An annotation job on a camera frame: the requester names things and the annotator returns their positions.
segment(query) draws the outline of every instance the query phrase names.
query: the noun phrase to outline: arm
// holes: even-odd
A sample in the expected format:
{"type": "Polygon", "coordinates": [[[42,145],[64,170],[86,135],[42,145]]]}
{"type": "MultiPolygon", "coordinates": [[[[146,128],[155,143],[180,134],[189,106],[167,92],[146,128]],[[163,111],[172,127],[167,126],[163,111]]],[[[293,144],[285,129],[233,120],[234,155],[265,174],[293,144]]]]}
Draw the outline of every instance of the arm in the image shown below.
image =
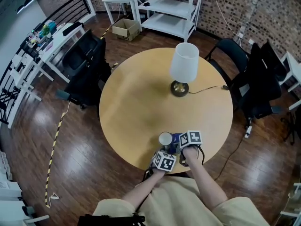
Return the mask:
{"type": "Polygon", "coordinates": [[[156,183],[165,175],[165,171],[154,170],[154,174],[140,183],[132,191],[128,192],[122,199],[132,204],[137,210],[143,200],[150,194],[156,183]]]}
{"type": "Polygon", "coordinates": [[[225,192],[206,172],[203,165],[197,159],[197,150],[195,147],[186,147],[183,149],[186,162],[189,165],[193,177],[197,183],[201,200],[209,210],[228,200],[225,192]]]}

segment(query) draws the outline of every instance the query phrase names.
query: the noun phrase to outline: table lamp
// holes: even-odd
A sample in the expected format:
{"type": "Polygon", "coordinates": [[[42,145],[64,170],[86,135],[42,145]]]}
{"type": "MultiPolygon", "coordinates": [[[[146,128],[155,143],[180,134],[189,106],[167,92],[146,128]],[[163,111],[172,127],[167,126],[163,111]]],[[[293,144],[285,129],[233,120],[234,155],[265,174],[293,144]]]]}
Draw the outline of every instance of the table lamp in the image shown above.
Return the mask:
{"type": "Polygon", "coordinates": [[[198,48],[191,43],[179,43],[175,47],[171,63],[171,93],[177,97],[185,96],[189,91],[187,83],[193,81],[198,73],[198,48]]]}

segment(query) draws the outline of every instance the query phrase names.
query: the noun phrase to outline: hand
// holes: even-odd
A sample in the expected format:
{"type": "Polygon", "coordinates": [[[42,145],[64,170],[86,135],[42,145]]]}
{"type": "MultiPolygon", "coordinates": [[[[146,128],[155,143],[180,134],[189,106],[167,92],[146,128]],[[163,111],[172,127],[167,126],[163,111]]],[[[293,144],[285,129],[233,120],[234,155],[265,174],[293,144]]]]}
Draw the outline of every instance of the hand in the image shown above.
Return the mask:
{"type": "Polygon", "coordinates": [[[183,155],[188,161],[198,159],[198,148],[196,146],[187,146],[183,149],[183,155]]]}

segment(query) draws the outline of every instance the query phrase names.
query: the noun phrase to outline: blue object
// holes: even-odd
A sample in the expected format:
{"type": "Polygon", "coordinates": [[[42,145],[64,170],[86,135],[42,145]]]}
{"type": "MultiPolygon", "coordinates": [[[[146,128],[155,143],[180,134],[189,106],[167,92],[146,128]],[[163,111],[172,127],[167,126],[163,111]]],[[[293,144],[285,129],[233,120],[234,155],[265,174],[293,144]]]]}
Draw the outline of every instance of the blue object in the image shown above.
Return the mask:
{"type": "Polygon", "coordinates": [[[177,152],[178,145],[179,145],[178,143],[172,143],[172,144],[170,144],[169,147],[168,147],[167,153],[171,154],[171,155],[175,154],[177,152]]]}
{"type": "Polygon", "coordinates": [[[180,138],[179,138],[179,136],[180,136],[181,134],[182,134],[182,133],[174,133],[174,134],[172,134],[172,136],[173,136],[172,143],[180,143],[180,138]]]}
{"type": "MultiPolygon", "coordinates": [[[[50,22],[48,24],[48,27],[49,27],[49,31],[50,31],[51,34],[54,34],[56,32],[56,24],[55,24],[55,22],[50,22]]],[[[43,36],[43,28],[42,28],[42,30],[39,32],[39,38],[43,38],[43,37],[44,36],[43,36]]]]}

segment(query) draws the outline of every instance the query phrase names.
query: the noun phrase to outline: person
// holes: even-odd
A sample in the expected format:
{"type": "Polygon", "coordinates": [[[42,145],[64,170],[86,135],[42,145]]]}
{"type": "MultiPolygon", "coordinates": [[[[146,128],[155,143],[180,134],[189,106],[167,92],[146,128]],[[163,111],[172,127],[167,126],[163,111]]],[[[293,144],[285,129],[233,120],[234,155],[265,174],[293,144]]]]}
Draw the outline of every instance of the person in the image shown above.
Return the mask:
{"type": "Polygon", "coordinates": [[[94,216],[145,216],[147,226],[268,226],[249,198],[228,199],[197,158],[197,149],[183,149],[192,178],[164,177],[154,170],[122,199],[98,203],[94,216]]]}

